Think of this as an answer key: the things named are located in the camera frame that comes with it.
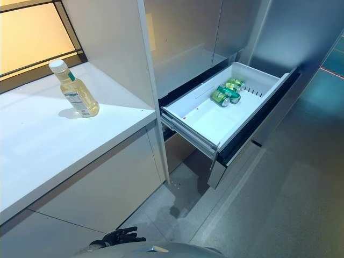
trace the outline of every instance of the gray floor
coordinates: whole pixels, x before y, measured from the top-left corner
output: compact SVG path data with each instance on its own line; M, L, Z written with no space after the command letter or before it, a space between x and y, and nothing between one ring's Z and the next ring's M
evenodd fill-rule
M123 225L227 257L344 257L344 80L319 71L266 145L217 190L193 153Z

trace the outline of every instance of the freezer drawer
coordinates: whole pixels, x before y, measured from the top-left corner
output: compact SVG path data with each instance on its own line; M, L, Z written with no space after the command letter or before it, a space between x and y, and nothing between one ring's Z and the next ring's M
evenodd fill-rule
M294 69L278 78L234 62L176 101L162 107L162 121L213 160L209 174L213 183L209 184L216 187L222 173L219 171L224 172L251 139L254 131L296 80L296 74ZM210 100L210 95L230 77L245 81L240 92L241 99L237 104L220 107ZM218 174L218 180L214 180L213 172Z

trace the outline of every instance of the countertop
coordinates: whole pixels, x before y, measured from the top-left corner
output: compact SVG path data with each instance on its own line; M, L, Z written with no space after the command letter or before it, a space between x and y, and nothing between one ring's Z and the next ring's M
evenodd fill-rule
M0 224L156 118L90 63L71 69L99 102L81 118L54 75L0 95Z

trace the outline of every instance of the soda can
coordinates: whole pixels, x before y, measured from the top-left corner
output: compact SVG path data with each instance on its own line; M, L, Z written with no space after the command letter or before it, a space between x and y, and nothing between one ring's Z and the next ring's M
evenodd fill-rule
M230 98L219 90L216 90L211 94L211 99L222 107L226 107L230 103Z
M233 77L229 78L227 82L238 85L239 87L243 87L245 85L245 81Z
M224 93L225 95L227 95L230 98L230 102L233 104L236 104L240 99L241 96L239 93L235 92L234 90L231 90L229 88L223 87L223 86L219 86L217 88L218 91L221 91L222 93Z
M235 92L240 91L240 86L231 82L226 82L223 86Z

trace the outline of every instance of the bottle label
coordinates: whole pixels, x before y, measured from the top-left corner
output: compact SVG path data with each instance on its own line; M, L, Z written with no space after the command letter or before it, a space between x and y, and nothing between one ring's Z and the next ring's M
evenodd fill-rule
M66 92L64 96L67 100L73 105L73 107L79 111L83 116L89 116L91 113L87 109L84 101L82 101L81 97L76 92Z
M71 79L72 82L75 81L74 75L71 73L71 71L68 73L68 77Z

